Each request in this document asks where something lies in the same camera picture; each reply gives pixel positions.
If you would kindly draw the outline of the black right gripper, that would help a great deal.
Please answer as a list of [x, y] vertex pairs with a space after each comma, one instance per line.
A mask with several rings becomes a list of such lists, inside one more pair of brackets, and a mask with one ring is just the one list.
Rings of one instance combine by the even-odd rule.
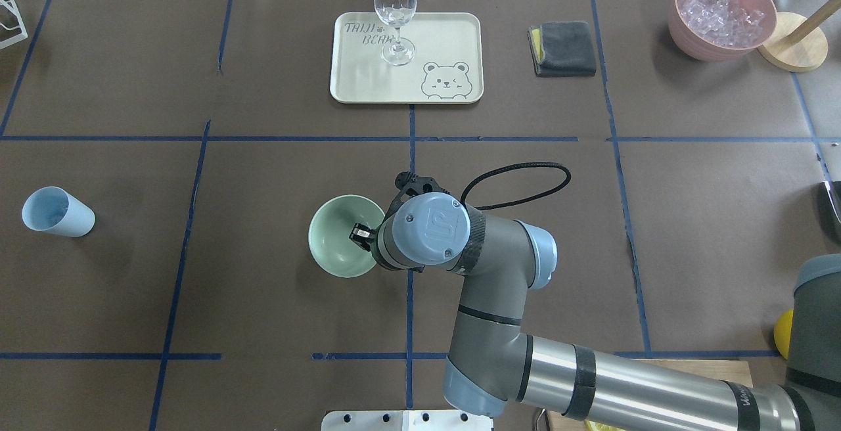
[[442, 188], [433, 177], [420, 176], [413, 171], [398, 173], [394, 184], [398, 189], [398, 194], [391, 201], [380, 224], [376, 227], [369, 227], [363, 223], [355, 222], [349, 233], [349, 239], [364, 251], [372, 251], [379, 231], [385, 226], [387, 220], [393, 217], [408, 200], [427, 193], [449, 194], [449, 191]]

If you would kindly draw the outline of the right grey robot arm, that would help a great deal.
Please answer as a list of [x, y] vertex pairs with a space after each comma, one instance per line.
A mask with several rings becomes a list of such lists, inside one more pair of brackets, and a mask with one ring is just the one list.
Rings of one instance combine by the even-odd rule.
[[390, 270], [439, 267], [463, 276], [443, 394], [496, 418], [511, 401], [627, 430], [838, 430], [839, 256], [802, 264], [793, 291], [786, 380], [749, 387], [522, 332], [530, 290], [558, 263], [553, 236], [482, 212], [430, 177], [403, 171], [373, 225], [343, 214], [349, 239]]

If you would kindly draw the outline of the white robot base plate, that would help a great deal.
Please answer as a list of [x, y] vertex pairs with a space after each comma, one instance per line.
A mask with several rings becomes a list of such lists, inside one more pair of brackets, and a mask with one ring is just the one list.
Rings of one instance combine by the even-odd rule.
[[369, 410], [327, 413], [321, 430], [493, 430], [492, 418], [456, 409]]

